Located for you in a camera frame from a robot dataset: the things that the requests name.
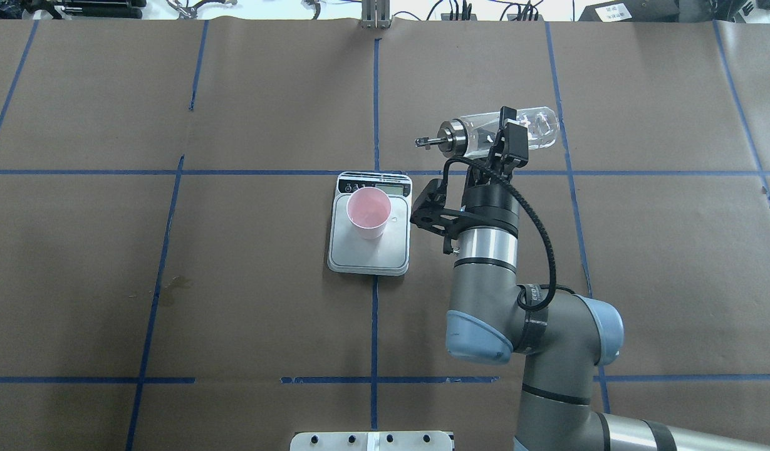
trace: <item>sticker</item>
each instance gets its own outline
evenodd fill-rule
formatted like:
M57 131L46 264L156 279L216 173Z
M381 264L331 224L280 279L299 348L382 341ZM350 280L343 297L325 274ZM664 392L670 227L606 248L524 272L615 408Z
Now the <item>sticker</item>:
M616 3L615 5L602 6L602 8L594 9L602 22L618 22L619 20L625 20L625 18L633 18L627 9L627 6L623 3Z

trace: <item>stain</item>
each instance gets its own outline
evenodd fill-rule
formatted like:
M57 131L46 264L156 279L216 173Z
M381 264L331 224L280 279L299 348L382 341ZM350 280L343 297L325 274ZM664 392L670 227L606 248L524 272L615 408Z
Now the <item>stain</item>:
M159 305L172 306L176 299L174 297L175 289L190 289L192 286L192 280L182 275L177 275L170 280L170 283L166 286L162 286L162 291L159 292Z

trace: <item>blue joint cap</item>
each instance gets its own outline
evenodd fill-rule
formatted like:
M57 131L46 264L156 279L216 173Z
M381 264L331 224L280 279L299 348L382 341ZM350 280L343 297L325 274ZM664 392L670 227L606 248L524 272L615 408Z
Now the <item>blue joint cap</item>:
M488 323L462 311L445 314L445 348L454 358L487 365L510 361L513 344Z
M582 299L591 316L596 323L596 330L599 331L599 340L602 345L602 354L598 362L599 366L610 365L619 356L619 350L625 343L625 323L622 316L614 306L590 299L579 294L576 297Z

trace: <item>plastic cup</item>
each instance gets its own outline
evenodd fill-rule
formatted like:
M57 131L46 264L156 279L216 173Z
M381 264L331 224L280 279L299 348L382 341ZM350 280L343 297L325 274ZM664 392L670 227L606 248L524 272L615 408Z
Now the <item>plastic cup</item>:
M377 239L385 233L390 218L390 198L381 189L367 186L354 191L345 210L363 239Z

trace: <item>white bracket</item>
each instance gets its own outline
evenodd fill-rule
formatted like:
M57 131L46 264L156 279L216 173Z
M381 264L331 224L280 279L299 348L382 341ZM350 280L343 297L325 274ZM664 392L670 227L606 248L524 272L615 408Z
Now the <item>white bracket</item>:
M390 28L390 0L362 0L362 28Z
M443 431L297 433L290 451L454 451L454 435Z

